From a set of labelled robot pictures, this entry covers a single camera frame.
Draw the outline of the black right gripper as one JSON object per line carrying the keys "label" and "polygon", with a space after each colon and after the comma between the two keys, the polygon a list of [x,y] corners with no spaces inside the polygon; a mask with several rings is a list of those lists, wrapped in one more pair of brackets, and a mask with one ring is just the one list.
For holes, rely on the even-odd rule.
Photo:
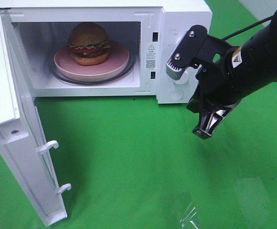
{"label": "black right gripper", "polygon": [[237,48],[208,35],[192,60],[192,64],[202,68],[196,74],[199,83],[187,109],[199,113],[199,122],[192,132],[201,139],[212,137],[215,129],[241,102],[231,74],[231,57]]}

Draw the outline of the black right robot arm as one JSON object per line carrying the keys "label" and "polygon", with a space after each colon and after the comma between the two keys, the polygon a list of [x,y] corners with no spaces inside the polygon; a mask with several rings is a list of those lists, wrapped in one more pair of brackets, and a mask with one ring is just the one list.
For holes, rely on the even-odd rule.
{"label": "black right robot arm", "polygon": [[277,82],[277,10],[271,22],[242,46],[231,47],[215,64],[204,64],[187,109],[199,113],[193,133],[202,139],[255,91]]}

